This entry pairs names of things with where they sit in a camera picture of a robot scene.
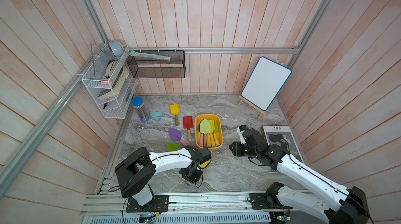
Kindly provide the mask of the yellow scoop shovel yellow handle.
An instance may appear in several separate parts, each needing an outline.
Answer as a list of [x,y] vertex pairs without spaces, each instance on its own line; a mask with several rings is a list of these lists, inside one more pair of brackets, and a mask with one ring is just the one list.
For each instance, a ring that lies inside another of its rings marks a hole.
[[211,125],[211,132],[210,132],[210,134],[211,134],[211,139],[212,139],[212,147],[216,147],[215,140],[214,140],[214,137],[213,137],[213,132],[214,132],[214,130],[215,130],[215,127],[214,127],[214,120],[209,120],[209,123],[210,123],[210,125]]

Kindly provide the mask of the purple shovel pink handle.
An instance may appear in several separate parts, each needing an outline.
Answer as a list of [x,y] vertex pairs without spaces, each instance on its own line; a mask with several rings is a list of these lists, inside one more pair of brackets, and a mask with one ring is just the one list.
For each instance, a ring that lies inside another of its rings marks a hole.
[[198,144],[200,147],[203,148],[204,147],[204,133],[202,132],[202,124],[201,123],[198,126],[198,130],[200,132],[200,138],[199,138]]
[[189,143],[182,139],[182,133],[179,130],[169,128],[168,133],[174,142],[180,142],[184,147],[189,146]]

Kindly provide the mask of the green pointed shovel yellow handle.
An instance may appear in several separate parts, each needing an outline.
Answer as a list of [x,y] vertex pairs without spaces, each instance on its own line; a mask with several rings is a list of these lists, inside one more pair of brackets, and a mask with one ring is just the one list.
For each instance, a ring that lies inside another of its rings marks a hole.
[[216,147],[219,147],[220,146],[220,141],[219,141],[219,138],[217,136],[219,128],[218,128],[218,125],[217,125],[216,122],[214,122],[214,127],[215,127],[215,130],[214,130],[213,136],[214,136]]

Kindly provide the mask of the light green shovel wooden handle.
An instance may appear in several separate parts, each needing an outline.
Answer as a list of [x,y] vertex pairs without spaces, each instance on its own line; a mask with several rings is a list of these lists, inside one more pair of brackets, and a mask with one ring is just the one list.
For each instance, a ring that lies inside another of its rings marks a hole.
[[202,132],[204,133],[204,147],[207,147],[207,134],[211,132],[211,125],[207,119],[203,119],[201,124]]

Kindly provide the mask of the large yellow plastic scoop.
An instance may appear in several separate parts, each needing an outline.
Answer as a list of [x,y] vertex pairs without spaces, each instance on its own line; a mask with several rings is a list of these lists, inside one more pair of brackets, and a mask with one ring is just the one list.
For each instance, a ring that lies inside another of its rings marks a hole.
[[186,169],[187,176],[187,185],[196,184],[200,178],[203,177],[202,169],[206,168],[211,160],[208,160],[200,165],[195,164],[194,162],[190,164]]

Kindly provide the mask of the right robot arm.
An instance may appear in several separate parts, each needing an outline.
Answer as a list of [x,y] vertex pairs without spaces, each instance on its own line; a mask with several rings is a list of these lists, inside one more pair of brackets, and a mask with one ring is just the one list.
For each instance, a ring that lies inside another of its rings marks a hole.
[[372,220],[363,190],[356,186],[349,189],[303,164],[290,153],[284,138],[274,134],[264,138],[246,125],[239,126],[237,132],[240,141],[229,146],[234,156],[257,160],[259,167],[270,167],[311,191],[305,194],[274,182],[265,193],[249,195],[253,209],[295,208],[326,224],[366,224]]

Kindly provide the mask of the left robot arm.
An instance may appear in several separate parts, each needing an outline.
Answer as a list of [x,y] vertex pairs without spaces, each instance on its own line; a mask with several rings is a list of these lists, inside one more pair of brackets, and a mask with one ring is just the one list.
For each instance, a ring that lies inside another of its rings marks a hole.
[[194,146],[165,153],[149,152],[142,147],[116,166],[118,189],[123,198],[132,198],[137,205],[144,207],[155,201],[148,185],[154,175],[179,169],[182,178],[194,184],[201,179],[202,170],[211,160],[212,155],[208,149],[198,150]]

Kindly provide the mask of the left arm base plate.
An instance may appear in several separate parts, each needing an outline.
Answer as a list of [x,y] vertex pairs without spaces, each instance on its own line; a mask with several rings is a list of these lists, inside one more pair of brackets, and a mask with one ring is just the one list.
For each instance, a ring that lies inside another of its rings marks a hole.
[[133,197],[128,198],[127,213],[166,212],[169,206],[169,195],[156,195],[150,202],[140,205]]

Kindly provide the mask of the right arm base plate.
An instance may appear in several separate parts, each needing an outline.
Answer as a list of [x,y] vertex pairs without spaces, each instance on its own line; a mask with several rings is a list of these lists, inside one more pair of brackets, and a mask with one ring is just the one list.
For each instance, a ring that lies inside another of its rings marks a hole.
[[291,210],[292,207],[282,205],[276,196],[266,193],[250,193],[246,199],[252,205],[252,209],[286,209]]

